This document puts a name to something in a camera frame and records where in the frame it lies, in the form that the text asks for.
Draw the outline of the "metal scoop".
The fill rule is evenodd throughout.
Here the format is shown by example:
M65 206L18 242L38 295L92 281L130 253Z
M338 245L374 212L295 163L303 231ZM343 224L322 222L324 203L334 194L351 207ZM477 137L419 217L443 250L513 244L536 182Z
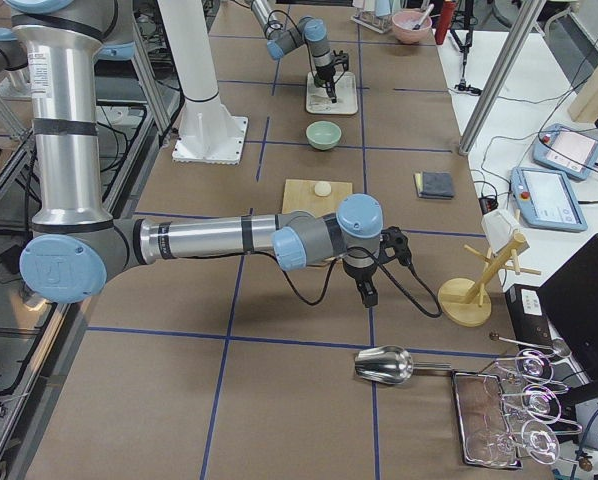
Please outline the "metal scoop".
M416 362L404 347L386 345L361 350L354 358L354 369L362 379L384 385L400 385L415 374L445 375L450 364Z

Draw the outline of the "upper wine glass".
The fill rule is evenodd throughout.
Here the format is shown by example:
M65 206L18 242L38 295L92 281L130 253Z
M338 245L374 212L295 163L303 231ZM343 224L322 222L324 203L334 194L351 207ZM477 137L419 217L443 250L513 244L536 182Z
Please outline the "upper wine glass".
M508 378L557 390L569 389L563 381L554 378L553 365L548 357L535 349L523 349L514 357L497 358L493 365Z

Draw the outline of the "steel tube with black cap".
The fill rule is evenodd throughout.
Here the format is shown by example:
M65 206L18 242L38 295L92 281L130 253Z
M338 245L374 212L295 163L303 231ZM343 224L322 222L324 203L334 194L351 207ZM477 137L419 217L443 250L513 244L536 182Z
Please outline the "steel tube with black cap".
M427 5L420 18L416 21L415 26L413 27L414 30L419 30L425 24L433 9L434 5L432 3Z

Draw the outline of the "dark grey folded cloth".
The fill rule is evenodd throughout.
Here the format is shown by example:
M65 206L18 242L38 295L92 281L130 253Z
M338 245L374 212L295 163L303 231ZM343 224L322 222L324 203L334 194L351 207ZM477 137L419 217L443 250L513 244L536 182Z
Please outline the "dark grey folded cloth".
M420 198L452 199L455 196L453 180L448 172L415 172L413 178Z

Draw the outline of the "green ceramic bowl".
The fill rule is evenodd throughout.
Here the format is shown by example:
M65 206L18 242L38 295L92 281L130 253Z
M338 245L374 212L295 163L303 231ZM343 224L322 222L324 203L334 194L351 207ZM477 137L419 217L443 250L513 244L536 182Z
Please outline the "green ceramic bowl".
M305 135L310 146L320 151L335 148L341 140L341 128L331 121L316 121L306 127Z

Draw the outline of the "middle wine glass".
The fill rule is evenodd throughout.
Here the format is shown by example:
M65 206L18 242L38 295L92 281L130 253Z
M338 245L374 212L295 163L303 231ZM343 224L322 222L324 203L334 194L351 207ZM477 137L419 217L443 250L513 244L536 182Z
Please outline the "middle wine glass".
M529 420L549 425L558 435L579 434L583 427L564 417L557 395L543 385L526 385L521 391L502 394L504 414L513 423Z

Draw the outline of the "red cylinder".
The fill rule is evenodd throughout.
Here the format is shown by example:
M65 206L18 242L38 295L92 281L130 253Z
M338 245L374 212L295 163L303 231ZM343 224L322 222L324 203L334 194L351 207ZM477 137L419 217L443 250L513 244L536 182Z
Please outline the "red cylinder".
M447 32L450 29L450 25L452 23L455 7L455 0L444 0L441 5L440 15L436 23L434 36L435 43L437 45L442 45L445 41Z

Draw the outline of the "wooden mug tree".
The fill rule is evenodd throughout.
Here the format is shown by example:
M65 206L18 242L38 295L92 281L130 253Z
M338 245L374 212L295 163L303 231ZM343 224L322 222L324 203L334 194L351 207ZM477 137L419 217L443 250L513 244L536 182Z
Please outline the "wooden mug tree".
M486 286L500 270L513 271L516 275L541 274L540 270L520 265L519 256L529 245L519 230L512 234L498 254L491 249L482 254L467 244L463 247L484 262L481 277L476 281L460 277L450 279L440 287L437 295L442 312L460 326L479 327L489 319L492 303Z

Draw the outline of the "white round bun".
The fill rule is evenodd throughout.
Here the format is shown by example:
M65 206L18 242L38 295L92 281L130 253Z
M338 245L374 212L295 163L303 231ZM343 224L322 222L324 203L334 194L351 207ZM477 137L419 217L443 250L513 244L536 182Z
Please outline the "white round bun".
M319 197L327 197L332 192L332 186L327 181L318 181L313 187L314 194Z

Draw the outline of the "white bear tray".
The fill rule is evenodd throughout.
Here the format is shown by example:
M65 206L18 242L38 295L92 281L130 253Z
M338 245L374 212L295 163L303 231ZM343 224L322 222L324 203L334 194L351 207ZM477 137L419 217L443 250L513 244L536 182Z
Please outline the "white bear tray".
M354 115L358 112L357 82L352 72L345 72L335 85L336 101L323 87L314 84L313 73L306 79L305 109L316 115Z

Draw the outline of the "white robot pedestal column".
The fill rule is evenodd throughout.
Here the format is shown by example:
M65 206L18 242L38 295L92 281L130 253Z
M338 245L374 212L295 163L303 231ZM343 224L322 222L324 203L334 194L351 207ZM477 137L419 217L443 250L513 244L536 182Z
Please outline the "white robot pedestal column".
M173 159L236 165L248 119L231 115L221 101L202 3L158 5L185 100Z

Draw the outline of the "near teach pendant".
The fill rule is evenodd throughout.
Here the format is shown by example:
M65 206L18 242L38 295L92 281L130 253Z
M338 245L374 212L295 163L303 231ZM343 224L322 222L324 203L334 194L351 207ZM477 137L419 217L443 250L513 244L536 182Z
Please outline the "near teach pendant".
M514 167L510 186L525 223L537 229L583 232L588 229L567 175L561 171Z

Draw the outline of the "lower wine glass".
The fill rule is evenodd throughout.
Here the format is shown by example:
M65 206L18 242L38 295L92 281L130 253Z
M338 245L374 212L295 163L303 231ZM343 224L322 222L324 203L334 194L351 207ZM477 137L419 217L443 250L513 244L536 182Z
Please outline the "lower wine glass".
M560 444L544 423L530 420L518 431L485 427L468 435L464 442L467 458L478 466L510 469L520 462L520 453L543 465L554 464L560 456Z

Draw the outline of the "teach pendant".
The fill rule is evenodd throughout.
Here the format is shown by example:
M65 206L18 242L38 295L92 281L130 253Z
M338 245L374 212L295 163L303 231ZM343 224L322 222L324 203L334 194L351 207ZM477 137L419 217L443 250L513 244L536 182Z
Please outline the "teach pendant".
M561 171L514 167L510 186L525 223L537 229L583 232L588 229L567 175Z
M535 163L564 172L570 179L588 178L598 159L598 138L562 124L539 132L533 144Z

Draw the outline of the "far teach pendant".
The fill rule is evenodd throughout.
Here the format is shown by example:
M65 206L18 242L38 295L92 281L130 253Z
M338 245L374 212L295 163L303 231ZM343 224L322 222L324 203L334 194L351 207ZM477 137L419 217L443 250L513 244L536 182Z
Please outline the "far teach pendant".
M598 159L598 138L562 124L539 132L533 144L535 163L564 172L570 179L588 178Z

